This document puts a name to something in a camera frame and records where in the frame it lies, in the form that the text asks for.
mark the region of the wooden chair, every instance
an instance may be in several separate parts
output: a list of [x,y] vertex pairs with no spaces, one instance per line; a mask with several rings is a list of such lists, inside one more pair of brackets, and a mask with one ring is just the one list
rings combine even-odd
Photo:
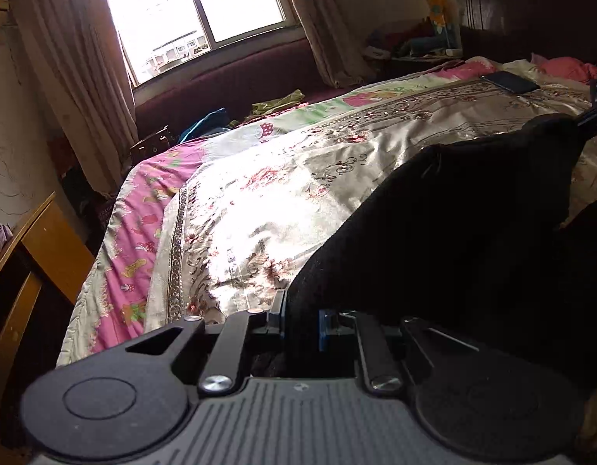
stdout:
[[15,229],[0,254],[0,465],[26,461],[17,451],[24,444],[19,398],[35,378],[54,368],[93,262],[54,198]]

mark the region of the black pants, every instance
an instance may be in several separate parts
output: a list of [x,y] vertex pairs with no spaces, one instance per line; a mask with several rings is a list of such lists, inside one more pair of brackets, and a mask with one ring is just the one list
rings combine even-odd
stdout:
[[318,309],[433,321],[597,382],[597,203],[565,229],[585,141],[564,117],[435,145],[394,171],[288,290],[288,359],[316,357]]

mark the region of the window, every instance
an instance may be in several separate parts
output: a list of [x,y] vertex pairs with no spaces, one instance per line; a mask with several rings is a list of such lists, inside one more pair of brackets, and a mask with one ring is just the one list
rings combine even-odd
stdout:
[[135,85],[207,51],[293,24],[288,0],[108,0]]

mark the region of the sky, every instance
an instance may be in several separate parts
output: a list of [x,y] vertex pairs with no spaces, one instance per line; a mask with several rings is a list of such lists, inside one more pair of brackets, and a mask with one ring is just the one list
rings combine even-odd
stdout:
[[[283,20],[276,0],[201,0],[216,41]],[[152,51],[189,33],[203,35],[193,0],[109,0],[137,80],[150,78],[144,64]]]

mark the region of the black smartphone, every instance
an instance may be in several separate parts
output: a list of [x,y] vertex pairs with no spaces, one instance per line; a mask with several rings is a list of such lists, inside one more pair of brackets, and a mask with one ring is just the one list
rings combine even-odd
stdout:
[[536,83],[523,79],[523,77],[519,77],[510,72],[490,73],[488,75],[482,75],[480,78],[488,80],[514,94],[525,94],[540,88]]

